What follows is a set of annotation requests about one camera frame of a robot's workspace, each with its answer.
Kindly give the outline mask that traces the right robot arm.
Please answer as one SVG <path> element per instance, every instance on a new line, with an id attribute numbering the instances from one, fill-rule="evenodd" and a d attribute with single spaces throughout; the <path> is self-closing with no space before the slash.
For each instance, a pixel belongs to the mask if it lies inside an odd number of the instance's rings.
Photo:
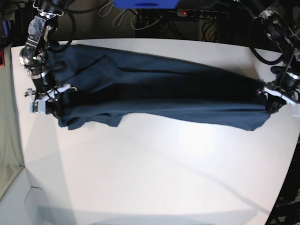
<path id="1" fill-rule="evenodd" d="M 72 4 L 71 0 L 35 0 L 33 8 L 37 10 L 28 26 L 28 38 L 20 51 L 19 62 L 27 70 L 35 89 L 28 89 L 25 96 L 31 98 L 30 112 L 52 114 L 59 118 L 60 95 L 71 88 L 70 84 L 59 85 L 55 74 L 67 69 L 63 61 L 47 64 L 48 53 L 61 53 L 71 44 L 71 40 L 61 49 L 51 44 L 51 35 L 58 27 L 57 18 Z"/>

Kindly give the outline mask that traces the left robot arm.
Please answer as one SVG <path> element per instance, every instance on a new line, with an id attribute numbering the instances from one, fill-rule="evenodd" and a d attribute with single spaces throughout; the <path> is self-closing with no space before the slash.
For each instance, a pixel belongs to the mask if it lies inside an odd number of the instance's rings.
<path id="1" fill-rule="evenodd" d="M 278 13 L 278 3 L 269 7 L 263 6 L 258 0 L 245 4 L 239 0 L 251 15 L 252 21 L 248 27 L 247 38 L 252 54 L 263 64 L 269 65 L 276 76 L 272 82 L 266 82 L 257 90 L 257 95 L 266 97 L 265 108 L 268 114 L 279 111 L 284 105 L 292 106 L 293 117 L 300 116 L 300 30 L 291 29 Z M 252 30 L 259 22 L 267 38 L 275 43 L 281 52 L 278 59 L 269 61 L 263 58 L 254 48 Z"/>

